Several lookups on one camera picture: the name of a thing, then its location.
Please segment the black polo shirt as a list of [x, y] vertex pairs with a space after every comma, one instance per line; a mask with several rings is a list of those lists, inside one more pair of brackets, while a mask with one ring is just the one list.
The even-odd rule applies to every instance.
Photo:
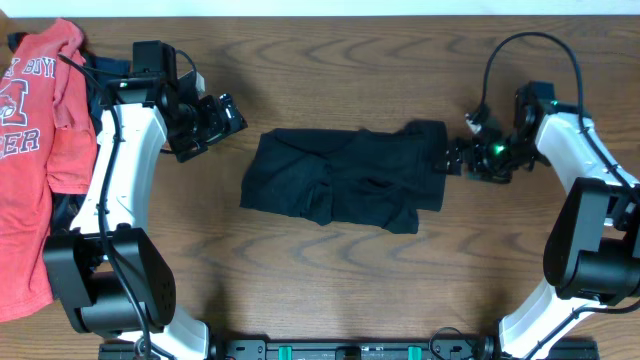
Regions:
[[394, 133], [278, 128], [260, 137], [241, 185], [243, 208], [319, 225], [372, 225], [415, 234], [421, 210], [438, 212], [446, 176], [441, 121], [416, 120]]

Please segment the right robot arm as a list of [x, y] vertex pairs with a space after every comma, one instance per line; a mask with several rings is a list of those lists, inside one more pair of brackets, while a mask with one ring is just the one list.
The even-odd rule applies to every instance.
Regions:
[[507, 184], [513, 172], [541, 162], [553, 168], [566, 199], [543, 254], [544, 278], [498, 332], [479, 340], [476, 359], [549, 359], [554, 350], [580, 358], [585, 348], [563, 337], [592, 314], [638, 310], [639, 182], [622, 169], [599, 139], [582, 102], [557, 100], [554, 87], [530, 82], [515, 94], [514, 131], [489, 125], [480, 103], [466, 114], [472, 138], [451, 141], [443, 166], [466, 166], [478, 180]]

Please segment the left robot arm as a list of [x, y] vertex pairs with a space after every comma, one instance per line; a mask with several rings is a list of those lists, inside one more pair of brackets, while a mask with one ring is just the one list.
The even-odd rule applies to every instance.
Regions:
[[45, 242], [49, 283], [71, 327], [103, 339], [103, 359], [216, 359], [209, 326], [178, 304], [148, 236], [149, 202], [162, 152], [186, 162], [247, 123], [231, 95], [206, 93], [196, 70], [178, 74], [178, 49], [141, 41], [132, 55], [129, 73], [97, 86], [94, 172], [69, 228]]

